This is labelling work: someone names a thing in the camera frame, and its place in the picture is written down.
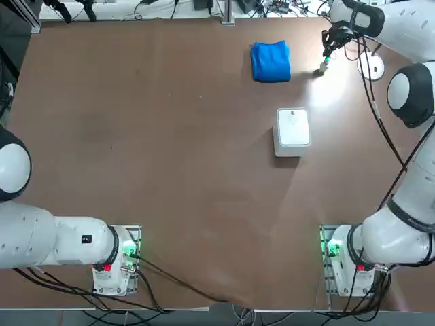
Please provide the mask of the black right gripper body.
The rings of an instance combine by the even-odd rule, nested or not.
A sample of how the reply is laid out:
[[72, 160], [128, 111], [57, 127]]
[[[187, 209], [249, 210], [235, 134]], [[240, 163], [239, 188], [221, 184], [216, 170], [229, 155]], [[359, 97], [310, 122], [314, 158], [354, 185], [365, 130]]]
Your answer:
[[329, 43], [349, 43], [353, 39], [353, 32], [344, 23], [333, 22], [328, 30]]

